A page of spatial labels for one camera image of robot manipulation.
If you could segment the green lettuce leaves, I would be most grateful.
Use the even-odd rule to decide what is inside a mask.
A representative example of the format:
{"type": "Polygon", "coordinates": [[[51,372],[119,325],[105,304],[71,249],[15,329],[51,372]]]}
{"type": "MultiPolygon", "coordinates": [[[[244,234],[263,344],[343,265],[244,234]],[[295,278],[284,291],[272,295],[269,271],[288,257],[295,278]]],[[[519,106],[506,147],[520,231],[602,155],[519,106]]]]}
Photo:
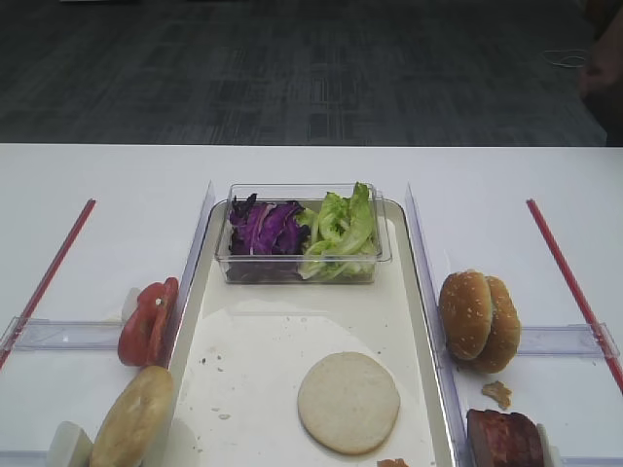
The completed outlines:
{"type": "Polygon", "coordinates": [[[366,256],[377,254],[373,243],[375,219],[369,201],[370,190],[357,182],[348,198],[329,192],[315,212],[304,209],[295,216],[297,225],[307,228],[302,251],[307,258],[298,269],[304,280],[367,281],[372,278],[371,262],[335,261],[335,256],[366,256]]]}

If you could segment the clear rail behind tomato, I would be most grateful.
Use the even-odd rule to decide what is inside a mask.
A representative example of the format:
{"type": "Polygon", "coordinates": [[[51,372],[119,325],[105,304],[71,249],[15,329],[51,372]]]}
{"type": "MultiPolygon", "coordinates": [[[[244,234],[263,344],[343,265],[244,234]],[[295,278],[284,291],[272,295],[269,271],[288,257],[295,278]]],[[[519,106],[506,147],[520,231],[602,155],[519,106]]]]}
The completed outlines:
{"type": "Polygon", "coordinates": [[[2,350],[116,350],[122,321],[58,321],[14,317],[1,338],[2,350]]]}

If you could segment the white pusher block at tomato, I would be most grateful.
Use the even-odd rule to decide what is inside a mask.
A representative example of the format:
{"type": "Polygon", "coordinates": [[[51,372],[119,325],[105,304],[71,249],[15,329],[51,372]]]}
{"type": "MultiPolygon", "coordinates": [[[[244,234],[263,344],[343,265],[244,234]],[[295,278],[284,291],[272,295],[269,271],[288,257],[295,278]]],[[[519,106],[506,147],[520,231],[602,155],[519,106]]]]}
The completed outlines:
{"type": "Polygon", "coordinates": [[[131,288],[128,291],[123,305],[110,316],[105,318],[104,321],[125,324],[131,318],[132,314],[137,308],[137,299],[140,293],[140,289],[131,288]]]}

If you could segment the clear plastic salad box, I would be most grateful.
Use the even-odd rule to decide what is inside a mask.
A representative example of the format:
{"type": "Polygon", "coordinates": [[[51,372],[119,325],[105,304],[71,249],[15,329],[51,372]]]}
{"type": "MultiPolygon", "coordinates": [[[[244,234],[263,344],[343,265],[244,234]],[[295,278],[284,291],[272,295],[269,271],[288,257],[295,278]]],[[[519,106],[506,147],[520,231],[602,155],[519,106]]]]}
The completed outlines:
{"type": "Polygon", "coordinates": [[[392,259],[372,184],[234,184],[215,259],[231,284],[367,284],[392,259]]]}

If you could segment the inner red tomato slice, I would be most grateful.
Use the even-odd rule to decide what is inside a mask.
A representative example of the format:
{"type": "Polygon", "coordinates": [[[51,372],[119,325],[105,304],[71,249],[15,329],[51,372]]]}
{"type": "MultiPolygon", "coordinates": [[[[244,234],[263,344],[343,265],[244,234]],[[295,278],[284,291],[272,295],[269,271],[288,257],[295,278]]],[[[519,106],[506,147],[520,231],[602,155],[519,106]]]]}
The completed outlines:
{"type": "Polygon", "coordinates": [[[153,297],[149,299],[151,310],[151,334],[147,346],[146,364],[161,365],[165,351],[165,331],[178,296],[178,280],[169,277],[164,283],[155,283],[153,297]]]}

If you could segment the bun half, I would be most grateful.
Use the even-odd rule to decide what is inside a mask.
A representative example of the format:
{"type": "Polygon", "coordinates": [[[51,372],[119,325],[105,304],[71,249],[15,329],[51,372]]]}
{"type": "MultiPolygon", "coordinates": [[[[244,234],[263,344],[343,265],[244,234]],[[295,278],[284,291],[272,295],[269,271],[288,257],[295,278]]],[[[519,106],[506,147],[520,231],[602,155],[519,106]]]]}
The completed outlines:
{"type": "Polygon", "coordinates": [[[330,354],[303,378],[298,415],[323,446],[347,455],[371,452],[390,435],[401,398],[391,374],[358,352],[330,354]]]}
{"type": "Polygon", "coordinates": [[[105,416],[90,455],[90,466],[139,466],[168,413],[174,383],[160,366],[142,369],[105,416]]]}

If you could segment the clear rail behind bun bottoms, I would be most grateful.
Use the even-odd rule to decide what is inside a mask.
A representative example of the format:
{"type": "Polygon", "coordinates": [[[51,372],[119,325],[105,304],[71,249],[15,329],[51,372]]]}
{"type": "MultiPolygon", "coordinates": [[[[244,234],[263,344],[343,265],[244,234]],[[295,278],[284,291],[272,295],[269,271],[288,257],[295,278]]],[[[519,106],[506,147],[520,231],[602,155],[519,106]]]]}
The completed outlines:
{"type": "Polygon", "coordinates": [[[1,451],[0,467],[45,467],[44,451],[1,451]]]}

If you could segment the outer sesame bun top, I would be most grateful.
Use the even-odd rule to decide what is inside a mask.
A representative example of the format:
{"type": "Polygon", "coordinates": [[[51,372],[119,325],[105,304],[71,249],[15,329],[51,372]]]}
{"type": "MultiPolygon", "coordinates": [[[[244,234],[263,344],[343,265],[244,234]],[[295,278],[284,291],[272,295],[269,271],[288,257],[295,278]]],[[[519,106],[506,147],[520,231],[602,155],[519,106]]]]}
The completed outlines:
{"type": "Polygon", "coordinates": [[[515,357],[522,326],[504,282],[495,276],[487,276],[486,279],[492,298],[493,320],[486,345],[473,366],[478,372],[495,374],[515,357]]]}

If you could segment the sesame bun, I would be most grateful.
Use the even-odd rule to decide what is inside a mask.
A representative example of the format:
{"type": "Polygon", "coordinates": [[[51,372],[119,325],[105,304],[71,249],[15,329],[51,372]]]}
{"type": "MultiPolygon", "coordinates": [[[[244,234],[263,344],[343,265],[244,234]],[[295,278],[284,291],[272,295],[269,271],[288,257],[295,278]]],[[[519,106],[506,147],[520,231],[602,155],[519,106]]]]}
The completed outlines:
{"type": "Polygon", "coordinates": [[[446,344],[459,360],[475,359],[484,349],[493,321],[491,291],[480,271],[451,273],[439,297],[446,344]]]}
{"type": "Polygon", "coordinates": [[[478,372],[495,374],[515,357],[522,326],[504,282],[495,276],[487,276],[486,279],[492,298],[493,320],[486,345],[473,366],[478,372]]]}

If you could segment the clear rail behind bun tops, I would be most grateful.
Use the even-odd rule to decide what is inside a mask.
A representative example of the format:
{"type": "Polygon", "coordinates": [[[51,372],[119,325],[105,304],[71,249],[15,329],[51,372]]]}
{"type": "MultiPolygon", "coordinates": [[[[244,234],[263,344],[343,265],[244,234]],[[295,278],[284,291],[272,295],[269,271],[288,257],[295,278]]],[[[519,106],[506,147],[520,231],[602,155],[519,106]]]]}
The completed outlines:
{"type": "Polygon", "coordinates": [[[517,351],[522,357],[618,358],[620,351],[605,323],[597,326],[526,326],[517,351]]]}

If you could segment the silver metal tray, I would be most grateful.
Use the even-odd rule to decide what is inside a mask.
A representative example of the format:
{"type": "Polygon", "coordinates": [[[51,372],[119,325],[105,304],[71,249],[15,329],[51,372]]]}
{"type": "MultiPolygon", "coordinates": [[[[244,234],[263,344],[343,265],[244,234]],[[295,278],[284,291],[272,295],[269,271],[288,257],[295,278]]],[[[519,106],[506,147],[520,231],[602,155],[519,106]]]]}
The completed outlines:
{"type": "Polygon", "coordinates": [[[392,258],[371,284],[234,285],[214,257],[225,206],[209,223],[170,363],[174,406],[145,458],[148,466],[451,466],[407,220],[385,203],[392,258]],[[297,394],[325,356],[354,351],[393,376],[395,427],[378,449],[349,456],[302,426],[297,394]]]}

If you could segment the purple cabbage leaves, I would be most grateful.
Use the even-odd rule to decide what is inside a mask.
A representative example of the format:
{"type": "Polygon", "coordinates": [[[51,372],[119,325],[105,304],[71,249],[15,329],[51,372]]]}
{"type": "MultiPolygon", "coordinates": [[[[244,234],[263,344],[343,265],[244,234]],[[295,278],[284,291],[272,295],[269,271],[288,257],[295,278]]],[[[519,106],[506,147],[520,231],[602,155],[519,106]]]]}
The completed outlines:
{"type": "MultiPolygon", "coordinates": [[[[246,199],[235,198],[229,214],[232,234],[229,250],[238,256],[301,255],[311,228],[297,221],[304,211],[296,200],[284,203],[260,202],[255,194],[246,199]]],[[[234,262],[227,278],[235,283],[299,281],[296,262],[244,261],[234,262]]]]}

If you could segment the white pusher block at patties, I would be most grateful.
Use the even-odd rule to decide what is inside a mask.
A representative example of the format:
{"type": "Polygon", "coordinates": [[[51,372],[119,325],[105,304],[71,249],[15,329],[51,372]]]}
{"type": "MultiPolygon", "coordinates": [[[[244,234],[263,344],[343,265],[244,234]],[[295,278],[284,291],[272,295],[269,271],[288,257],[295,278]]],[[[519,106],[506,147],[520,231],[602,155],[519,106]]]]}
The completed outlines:
{"type": "Polygon", "coordinates": [[[564,463],[557,447],[549,441],[546,429],[543,424],[537,423],[536,429],[540,438],[545,467],[563,467],[564,463]]]}

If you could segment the right red strip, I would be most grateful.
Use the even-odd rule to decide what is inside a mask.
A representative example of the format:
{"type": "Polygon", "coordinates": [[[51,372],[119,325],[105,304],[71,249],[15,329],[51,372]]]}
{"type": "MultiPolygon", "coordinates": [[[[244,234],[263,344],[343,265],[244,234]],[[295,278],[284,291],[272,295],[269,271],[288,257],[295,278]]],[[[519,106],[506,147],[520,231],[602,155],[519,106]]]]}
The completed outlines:
{"type": "Polygon", "coordinates": [[[605,358],[610,373],[616,382],[619,390],[622,390],[622,367],[619,363],[618,356],[615,354],[613,345],[605,335],[602,325],[600,324],[595,313],[591,309],[579,283],[577,282],[572,269],[570,268],[563,251],[561,250],[556,238],[550,230],[546,219],[541,213],[536,201],[532,198],[526,200],[526,205],[537,225],[539,231],[547,244],[547,247],[554,258],[579,310],[581,311],[585,322],[591,328],[596,343],[600,346],[602,354],[605,358]]]}

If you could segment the red tomato slice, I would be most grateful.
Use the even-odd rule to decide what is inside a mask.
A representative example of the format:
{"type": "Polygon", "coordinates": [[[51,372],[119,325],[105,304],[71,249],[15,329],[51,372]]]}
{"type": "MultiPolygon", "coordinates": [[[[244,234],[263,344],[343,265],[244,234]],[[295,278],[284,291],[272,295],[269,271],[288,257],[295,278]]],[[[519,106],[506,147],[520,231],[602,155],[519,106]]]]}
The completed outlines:
{"type": "Polygon", "coordinates": [[[149,299],[153,297],[155,283],[145,288],[137,299],[137,308],[128,320],[118,342],[118,356],[127,366],[143,367],[147,359],[147,346],[151,334],[149,299]]]}
{"type": "Polygon", "coordinates": [[[164,283],[155,283],[153,297],[149,299],[151,310],[151,334],[147,346],[146,364],[161,365],[165,351],[165,331],[178,296],[178,280],[169,277],[164,283]]]}

